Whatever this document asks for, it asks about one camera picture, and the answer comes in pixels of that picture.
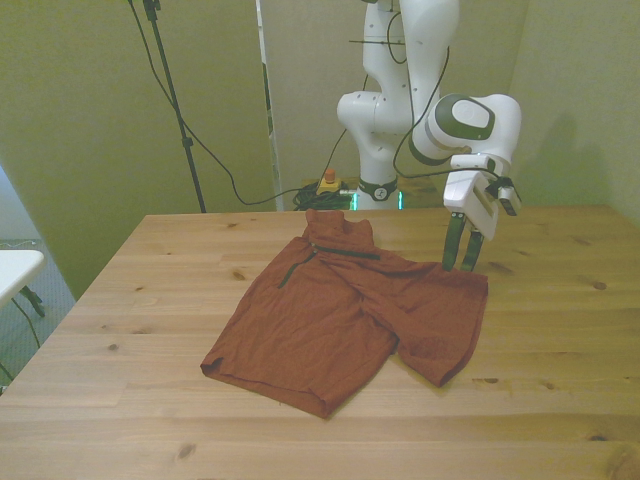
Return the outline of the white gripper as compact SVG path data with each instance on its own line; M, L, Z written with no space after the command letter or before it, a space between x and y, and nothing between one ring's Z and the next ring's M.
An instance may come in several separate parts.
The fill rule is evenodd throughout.
M487 240L494 238L499 210L498 202L486 192L488 186L488 179L479 171L457 170L448 175L443 202L452 213L443 249L444 270L451 271L454 268L466 218L477 231L470 234L461 271L472 272L479 259L484 237Z

